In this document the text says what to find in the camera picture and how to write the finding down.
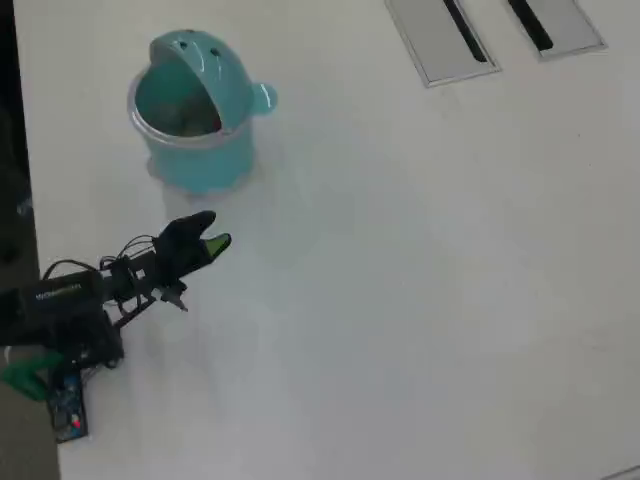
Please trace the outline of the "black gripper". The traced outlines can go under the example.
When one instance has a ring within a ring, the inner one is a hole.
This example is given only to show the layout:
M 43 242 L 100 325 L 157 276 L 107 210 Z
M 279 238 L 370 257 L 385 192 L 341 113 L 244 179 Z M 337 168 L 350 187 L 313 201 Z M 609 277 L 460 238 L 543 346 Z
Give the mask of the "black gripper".
M 187 275 L 214 263 L 231 246 L 229 233 L 201 239 L 215 219 L 216 213 L 212 210 L 180 217 L 165 227 L 163 236 L 153 238 L 155 279 L 159 286 L 177 284 Z

